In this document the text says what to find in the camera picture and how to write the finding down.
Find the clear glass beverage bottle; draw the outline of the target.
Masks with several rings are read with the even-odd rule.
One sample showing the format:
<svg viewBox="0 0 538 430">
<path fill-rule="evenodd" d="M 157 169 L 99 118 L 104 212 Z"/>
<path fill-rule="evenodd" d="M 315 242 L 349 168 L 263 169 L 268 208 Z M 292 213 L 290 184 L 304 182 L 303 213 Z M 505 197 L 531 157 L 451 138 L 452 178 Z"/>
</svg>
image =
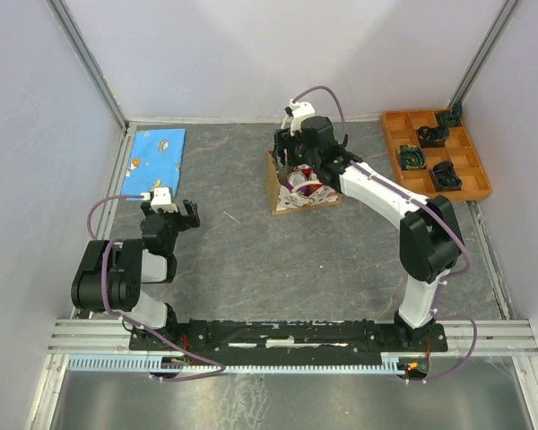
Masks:
<svg viewBox="0 0 538 430">
<path fill-rule="evenodd" d="M 292 172 L 292 169 L 289 167 L 279 167 L 277 168 L 277 177 L 281 183 L 286 183 L 288 180 L 288 175 Z"/>
</svg>

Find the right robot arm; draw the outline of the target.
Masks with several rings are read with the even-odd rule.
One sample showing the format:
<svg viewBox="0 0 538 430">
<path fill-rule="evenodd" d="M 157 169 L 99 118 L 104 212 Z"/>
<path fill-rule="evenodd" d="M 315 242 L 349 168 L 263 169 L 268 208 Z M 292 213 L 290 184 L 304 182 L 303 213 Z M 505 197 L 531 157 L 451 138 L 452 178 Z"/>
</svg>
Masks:
<svg viewBox="0 0 538 430">
<path fill-rule="evenodd" d="M 440 286 L 454 276 L 458 258 L 467 255 L 451 201 L 408 191 L 380 175 L 335 139 L 326 116 L 288 113 L 274 134 L 273 157 L 285 166 L 309 166 L 321 184 L 365 204 L 397 228 L 407 282 L 389 331 L 397 346 L 416 349 L 436 321 L 433 305 Z"/>
</svg>

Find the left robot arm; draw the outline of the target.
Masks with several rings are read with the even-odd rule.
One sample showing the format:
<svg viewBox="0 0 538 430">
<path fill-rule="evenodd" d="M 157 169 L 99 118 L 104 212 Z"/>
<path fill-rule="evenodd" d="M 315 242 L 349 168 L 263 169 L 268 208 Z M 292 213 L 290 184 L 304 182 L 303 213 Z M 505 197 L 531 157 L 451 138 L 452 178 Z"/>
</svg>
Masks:
<svg viewBox="0 0 538 430">
<path fill-rule="evenodd" d="M 150 329 L 150 340 L 159 348 L 175 347 L 180 328 L 172 306 L 142 292 L 142 285 L 174 280 L 178 235 L 201 224 L 197 204 L 184 200 L 183 205 L 185 214 L 173 204 L 162 209 L 144 202 L 139 238 L 112 247 L 108 247 L 108 240 L 91 240 L 74 276 L 73 305 L 99 314 L 116 312 Z"/>
</svg>

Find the patterned canvas tote bag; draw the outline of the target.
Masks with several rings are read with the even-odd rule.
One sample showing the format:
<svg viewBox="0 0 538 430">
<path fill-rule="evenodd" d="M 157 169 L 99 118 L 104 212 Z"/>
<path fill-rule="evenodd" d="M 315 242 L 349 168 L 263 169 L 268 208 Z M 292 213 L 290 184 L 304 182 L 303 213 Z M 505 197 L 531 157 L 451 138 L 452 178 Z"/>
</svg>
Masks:
<svg viewBox="0 0 538 430">
<path fill-rule="evenodd" d="M 338 185 L 314 186 L 309 181 L 306 195 L 291 193 L 277 177 L 277 168 L 281 165 L 273 160 L 272 150 L 265 153 L 265 190 L 274 215 L 305 211 L 339 204 L 341 194 L 336 191 Z"/>
</svg>

